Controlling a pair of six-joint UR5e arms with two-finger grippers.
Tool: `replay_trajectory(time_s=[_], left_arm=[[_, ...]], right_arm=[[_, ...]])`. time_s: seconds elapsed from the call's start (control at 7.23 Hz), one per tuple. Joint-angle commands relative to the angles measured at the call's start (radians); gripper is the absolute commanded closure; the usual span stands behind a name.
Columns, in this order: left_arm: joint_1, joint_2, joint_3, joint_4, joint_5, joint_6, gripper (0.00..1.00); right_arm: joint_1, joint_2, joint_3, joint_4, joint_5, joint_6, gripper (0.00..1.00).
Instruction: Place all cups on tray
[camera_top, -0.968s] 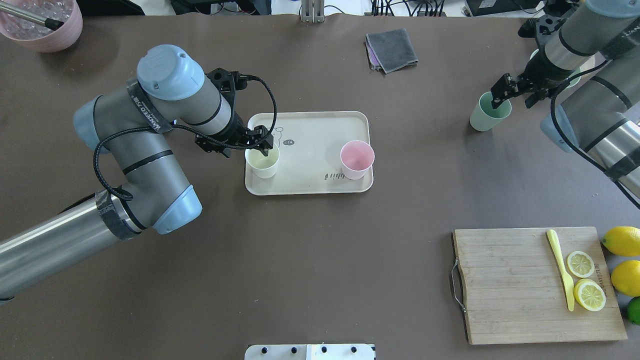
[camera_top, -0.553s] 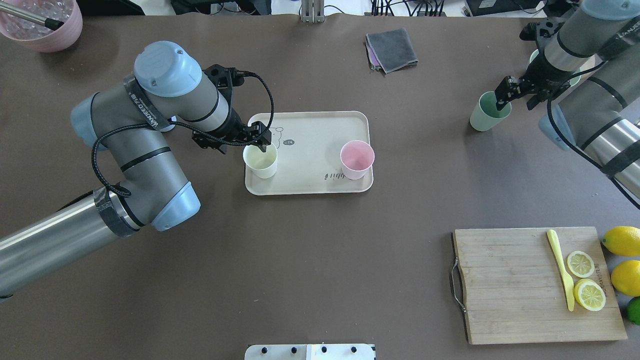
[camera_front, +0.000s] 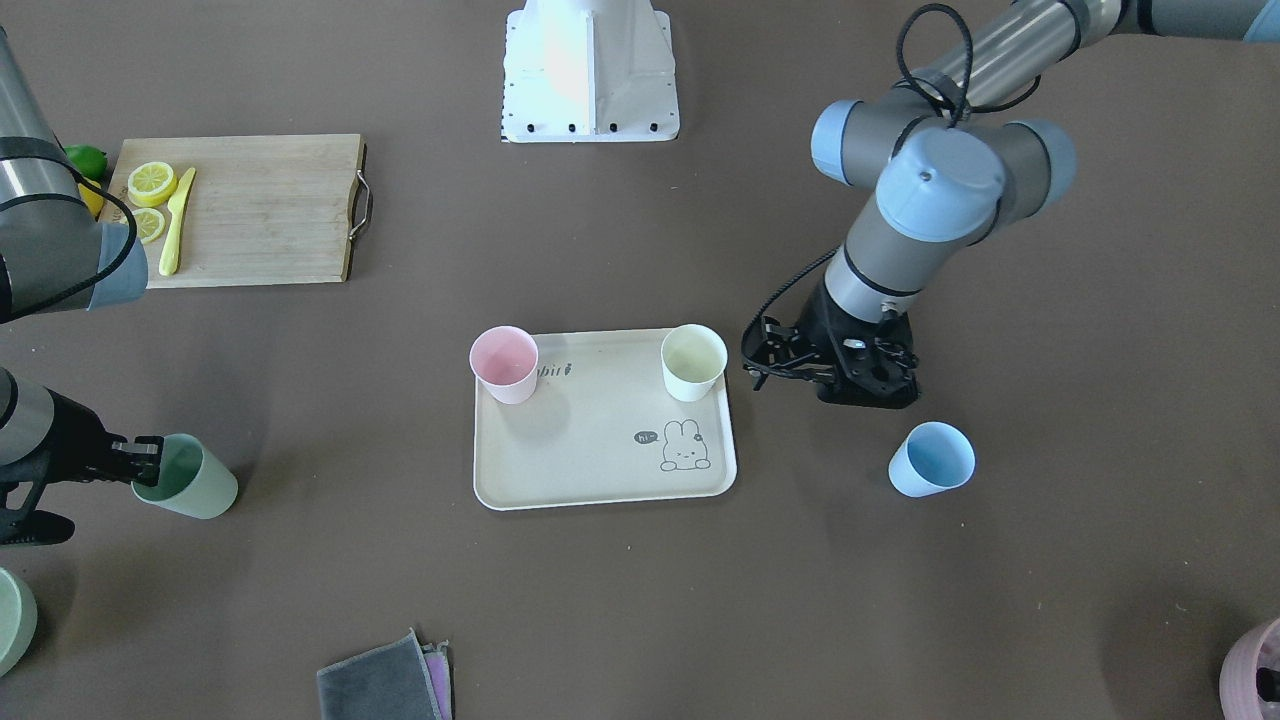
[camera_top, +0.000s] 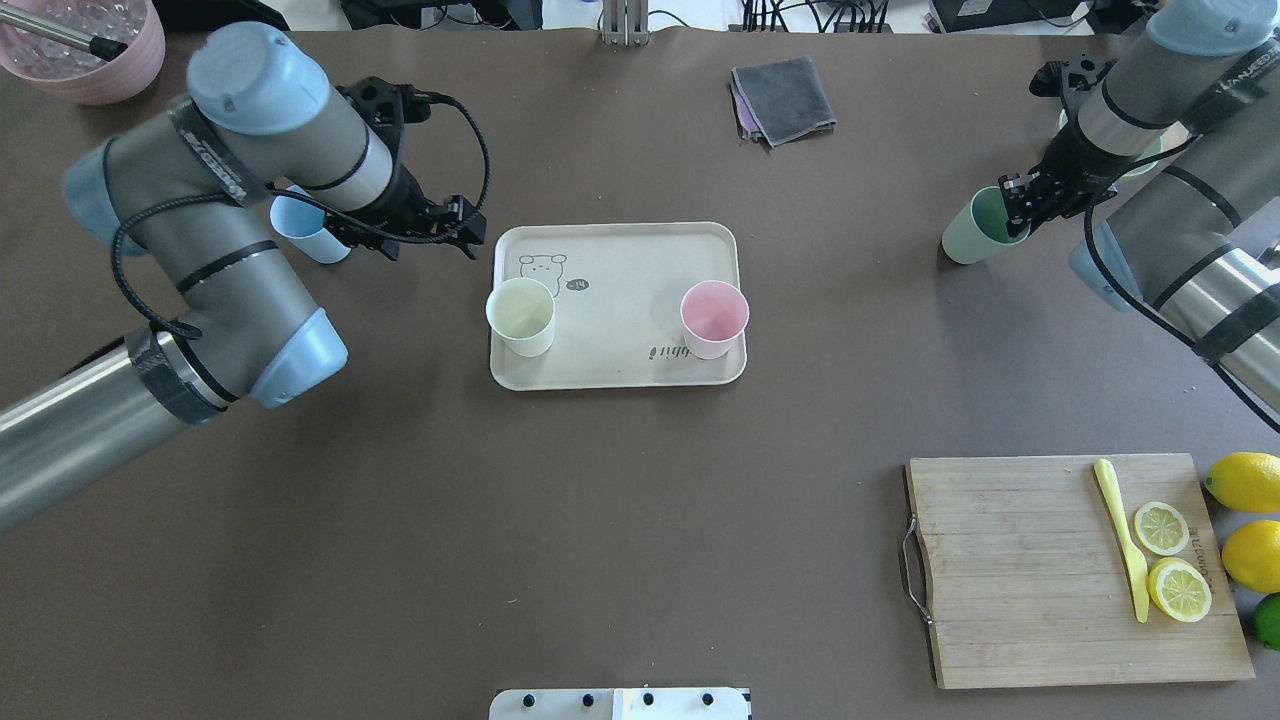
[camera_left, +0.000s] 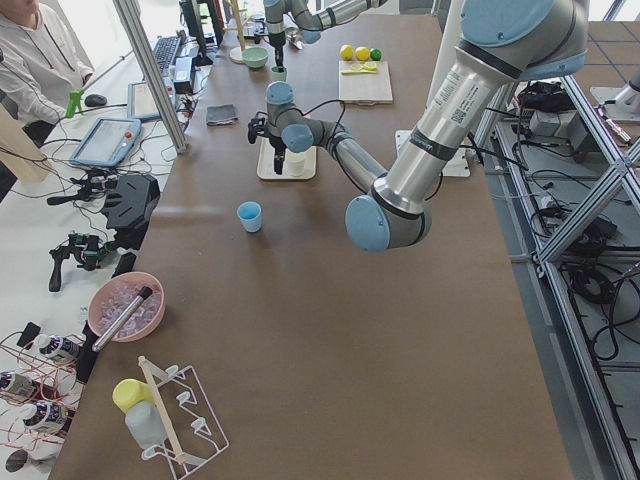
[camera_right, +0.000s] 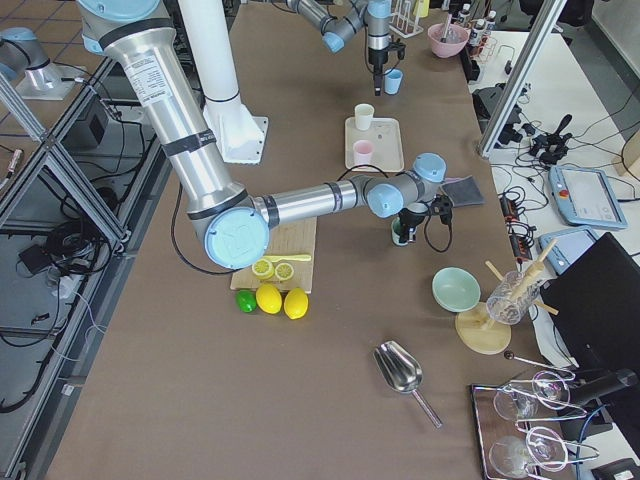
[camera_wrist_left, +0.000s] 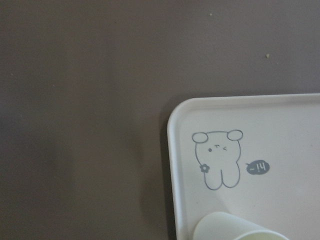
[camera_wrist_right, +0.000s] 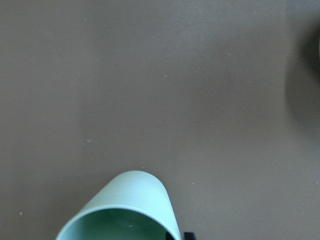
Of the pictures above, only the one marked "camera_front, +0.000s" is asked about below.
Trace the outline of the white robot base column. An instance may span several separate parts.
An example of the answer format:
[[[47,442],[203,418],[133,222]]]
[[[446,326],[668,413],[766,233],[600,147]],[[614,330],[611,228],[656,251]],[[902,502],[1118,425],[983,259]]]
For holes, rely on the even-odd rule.
[[[503,67],[506,142],[678,137],[671,19],[649,1],[527,1],[507,15]]]

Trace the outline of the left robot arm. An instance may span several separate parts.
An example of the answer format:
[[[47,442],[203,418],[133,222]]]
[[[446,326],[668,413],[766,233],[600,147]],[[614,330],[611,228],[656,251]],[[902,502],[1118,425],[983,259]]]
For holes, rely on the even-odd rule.
[[[960,249],[1043,211],[1076,174],[1071,140],[1047,120],[979,126],[1029,97],[1053,64],[1111,35],[1277,41],[1275,1],[1014,1],[972,31],[942,3],[913,13],[954,20],[960,45],[910,69],[877,102],[823,110],[810,155],[824,176],[870,191],[792,324],[756,311],[742,333],[745,370],[815,386],[827,404],[901,409],[920,393],[909,309]]]

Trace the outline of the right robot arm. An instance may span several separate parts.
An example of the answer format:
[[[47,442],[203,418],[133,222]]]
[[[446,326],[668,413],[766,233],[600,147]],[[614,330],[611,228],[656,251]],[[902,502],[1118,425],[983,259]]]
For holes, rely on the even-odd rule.
[[[3,320],[140,299],[148,266],[136,220],[109,224],[93,217],[81,197],[87,179],[45,120],[8,44],[1,60]],[[164,448],[159,436],[113,434],[92,410],[3,370],[1,489],[26,491],[17,506],[3,507],[3,543],[68,541],[74,523],[38,509],[47,486],[155,486]]]

